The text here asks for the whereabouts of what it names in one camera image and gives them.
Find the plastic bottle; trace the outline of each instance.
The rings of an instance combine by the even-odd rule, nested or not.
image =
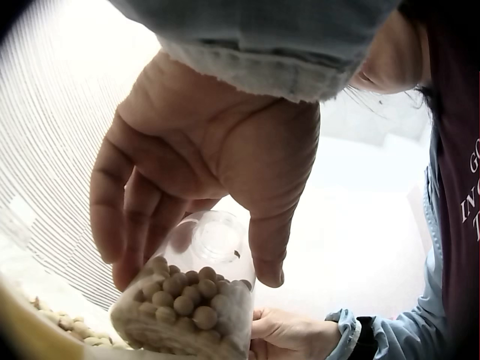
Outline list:
[[[200,359],[248,358],[255,271],[246,229],[230,213],[194,213],[111,309],[133,348]]]

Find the black watch strap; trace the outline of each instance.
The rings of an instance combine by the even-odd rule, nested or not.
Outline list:
[[[373,337],[372,318],[361,316],[357,320],[361,324],[360,337],[348,360],[372,360],[378,349],[377,340]]]

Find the pile of beans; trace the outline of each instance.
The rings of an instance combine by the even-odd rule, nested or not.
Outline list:
[[[40,316],[50,320],[53,324],[65,330],[67,334],[86,345],[103,348],[127,349],[125,343],[114,343],[107,333],[93,331],[85,325],[84,319],[81,316],[72,318],[64,311],[54,312],[38,297],[30,299],[30,303],[38,310]]]

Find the jacket cuff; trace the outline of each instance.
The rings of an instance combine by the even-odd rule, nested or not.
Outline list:
[[[293,102],[324,101],[334,97],[361,64],[353,62],[339,70],[288,56],[157,38],[174,60],[201,74],[215,76],[250,94],[284,97]]]
[[[325,360],[347,360],[353,352],[361,333],[361,324],[348,309],[341,309],[327,315],[326,321],[338,323],[342,335],[336,348]]]

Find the light blue jacket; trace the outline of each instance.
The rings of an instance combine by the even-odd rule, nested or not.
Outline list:
[[[157,34],[169,55],[198,72],[254,93],[292,101],[326,100],[341,91],[365,58],[379,26],[398,0],[110,0]],[[373,319],[375,359],[441,358],[446,351],[442,248],[436,158],[426,171],[424,211],[433,247],[426,287],[411,311]],[[342,338],[328,360],[346,360],[361,325],[342,309],[328,320]]]

